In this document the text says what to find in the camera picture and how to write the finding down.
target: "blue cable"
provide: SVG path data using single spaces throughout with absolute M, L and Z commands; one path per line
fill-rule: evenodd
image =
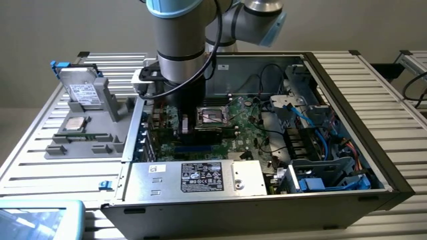
M 296 109 L 294 107 L 290 108 L 290 111 L 292 111 L 293 113 L 296 113 L 296 115 L 297 115 L 301 119 L 304 119 L 304 120 L 306 121 L 306 123 L 308 123 L 312 127 L 316 127 L 313 121 L 312 121 L 308 117 L 305 117 L 305 116 L 300 113 L 300 111 L 297 111 L 297 109 Z M 324 146 L 324 159 L 322 159 L 322 160 L 325 161 L 325 160 L 328 159 L 328 153 L 329 153 L 328 144 L 326 144 L 325 138 L 322 137 L 322 135 L 321 135 L 321 133 L 318 132 L 317 129 L 313 131 L 313 133 L 314 133 L 314 135 L 318 137 L 318 139 L 320 139 L 320 141 L 321 141 L 321 144 L 322 144 L 322 146 Z

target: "warning label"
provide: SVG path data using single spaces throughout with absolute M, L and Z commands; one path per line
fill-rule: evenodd
M 220 162 L 182 163 L 179 190 L 183 193 L 224 191 Z
M 101 101 L 91 84 L 70 84 L 71 94 L 77 102 L 82 105 L 99 105 Z

